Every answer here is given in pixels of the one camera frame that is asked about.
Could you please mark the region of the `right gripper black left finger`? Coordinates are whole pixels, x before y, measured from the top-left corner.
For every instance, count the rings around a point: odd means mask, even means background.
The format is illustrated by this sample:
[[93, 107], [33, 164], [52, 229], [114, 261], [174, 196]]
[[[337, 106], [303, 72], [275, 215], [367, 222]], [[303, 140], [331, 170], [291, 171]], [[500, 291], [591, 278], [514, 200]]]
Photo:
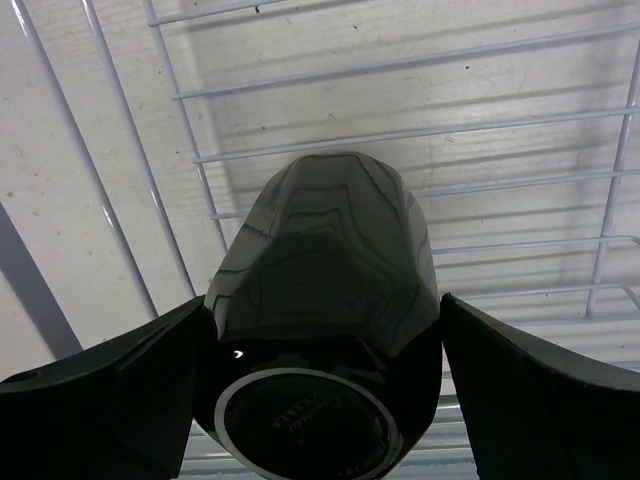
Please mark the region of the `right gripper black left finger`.
[[128, 333], [1, 383], [4, 479], [175, 479], [193, 413], [195, 297]]

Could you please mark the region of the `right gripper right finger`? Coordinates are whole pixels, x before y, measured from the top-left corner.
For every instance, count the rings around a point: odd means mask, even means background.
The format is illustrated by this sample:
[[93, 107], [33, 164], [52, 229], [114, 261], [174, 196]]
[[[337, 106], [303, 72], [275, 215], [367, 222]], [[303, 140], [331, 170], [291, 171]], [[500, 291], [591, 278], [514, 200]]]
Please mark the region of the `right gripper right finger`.
[[482, 479], [636, 479], [639, 375], [446, 294], [444, 348]]

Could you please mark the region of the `black ceramic mug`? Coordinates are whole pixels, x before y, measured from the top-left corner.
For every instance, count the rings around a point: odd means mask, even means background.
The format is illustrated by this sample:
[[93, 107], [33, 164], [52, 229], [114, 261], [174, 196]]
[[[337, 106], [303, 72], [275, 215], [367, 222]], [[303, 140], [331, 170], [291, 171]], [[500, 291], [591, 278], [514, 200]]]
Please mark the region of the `black ceramic mug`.
[[267, 479], [380, 479], [431, 425], [442, 381], [424, 213], [358, 152], [265, 185], [204, 299], [193, 413]]

